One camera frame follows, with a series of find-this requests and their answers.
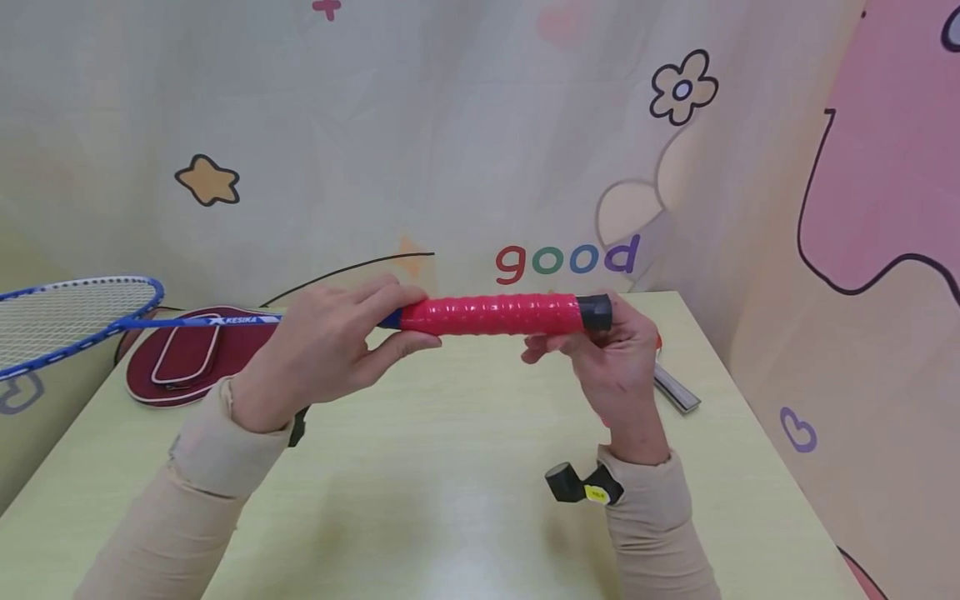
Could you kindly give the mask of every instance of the racket frame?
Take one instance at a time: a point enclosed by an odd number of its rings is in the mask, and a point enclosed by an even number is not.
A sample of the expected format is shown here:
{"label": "racket frame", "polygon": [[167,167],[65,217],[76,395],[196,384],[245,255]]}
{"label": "racket frame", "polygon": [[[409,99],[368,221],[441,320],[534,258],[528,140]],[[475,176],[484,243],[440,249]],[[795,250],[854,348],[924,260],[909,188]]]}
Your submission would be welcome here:
{"label": "racket frame", "polygon": [[153,279],[152,277],[144,276],[106,276],[106,277],[85,277],[83,279],[70,279],[68,281],[59,281],[57,283],[49,283],[47,285],[38,285],[34,287],[23,288],[22,290],[16,290],[15,292],[7,292],[6,294],[0,294],[0,302],[6,300],[13,300],[15,298],[20,298],[21,296],[30,296],[31,294],[42,294],[50,292],[53,290],[58,290],[66,287],[80,287],[84,285],[96,285],[101,283],[127,283],[127,282],[136,282],[136,283],[149,283],[154,288],[154,297],[150,299],[146,304],[138,308],[136,311],[124,315],[119,319],[108,324],[106,327],[100,331],[88,335],[82,340],[79,340],[70,346],[66,346],[59,350],[53,352],[48,352],[35,358],[33,360],[27,361],[25,363],[20,363],[13,367],[7,367],[6,369],[0,369],[0,381],[6,379],[13,379],[24,373],[31,371],[37,371],[54,363],[67,358],[68,356],[73,356],[74,354],[86,350],[91,346],[96,346],[100,344],[106,338],[112,337],[117,333],[126,331],[127,328],[124,326],[125,322],[130,320],[138,320],[147,315],[151,310],[157,308],[160,305],[160,302],[163,301],[163,295],[165,290],[163,289],[163,284]]}

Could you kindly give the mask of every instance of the pink cartoon character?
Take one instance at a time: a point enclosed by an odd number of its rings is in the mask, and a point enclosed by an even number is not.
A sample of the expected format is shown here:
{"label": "pink cartoon character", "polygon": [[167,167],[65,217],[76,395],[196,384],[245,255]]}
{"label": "pink cartoon character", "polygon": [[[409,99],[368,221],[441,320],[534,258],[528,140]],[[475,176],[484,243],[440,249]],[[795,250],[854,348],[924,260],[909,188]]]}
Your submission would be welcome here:
{"label": "pink cartoon character", "polygon": [[861,294],[905,260],[960,302],[960,8],[872,0],[844,57],[798,245],[831,288]]}

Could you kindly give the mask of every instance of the red grip tape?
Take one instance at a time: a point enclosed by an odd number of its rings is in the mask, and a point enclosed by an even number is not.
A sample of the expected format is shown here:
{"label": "red grip tape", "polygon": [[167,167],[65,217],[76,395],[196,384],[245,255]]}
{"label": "red grip tape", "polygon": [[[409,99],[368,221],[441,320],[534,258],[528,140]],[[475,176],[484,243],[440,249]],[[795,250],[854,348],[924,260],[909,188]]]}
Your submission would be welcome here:
{"label": "red grip tape", "polygon": [[511,294],[424,300],[403,309],[400,328],[433,335],[560,335],[584,330],[573,294]]}

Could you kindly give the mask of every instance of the light green table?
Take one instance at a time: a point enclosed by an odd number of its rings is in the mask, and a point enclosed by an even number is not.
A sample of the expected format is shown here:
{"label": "light green table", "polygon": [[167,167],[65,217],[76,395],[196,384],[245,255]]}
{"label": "light green table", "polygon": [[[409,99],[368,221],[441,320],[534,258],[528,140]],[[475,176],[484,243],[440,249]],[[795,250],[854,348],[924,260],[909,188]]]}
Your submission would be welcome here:
{"label": "light green table", "polygon": [[[629,299],[660,326],[664,366],[703,399],[681,417],[661,397],[660,411],[725,597],[863,600],[680,297]],[[311,410],[206,598],[617,597],[603,508],[559,504],[543,480],[563,461],[589,473],[607,439],[567,360],[524,365],[517,338],[444,343]],[[133,403],[125,367],[0,517],[0,596],[69,597],[193,410]]]}

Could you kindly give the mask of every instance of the sleeve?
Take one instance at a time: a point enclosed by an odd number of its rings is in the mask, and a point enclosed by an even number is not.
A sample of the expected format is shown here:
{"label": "sleeve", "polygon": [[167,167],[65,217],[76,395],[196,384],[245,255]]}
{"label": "sleeve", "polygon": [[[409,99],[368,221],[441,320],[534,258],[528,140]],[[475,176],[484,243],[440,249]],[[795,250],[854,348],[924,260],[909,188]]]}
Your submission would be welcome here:
{"label": "sleeve", "polygon": [[720,600],[677,453],[646,467],[619,461],[600,446],[598,460],[624,489],[607,507],[624,600]]}
{"label": "sleeve", "polygon": [[253,434],[230,419],[230,406],[223,379],[183,425],[169,461],[133,501],[75,599],[203,596],[244,504],[286,448],[292,426]]}

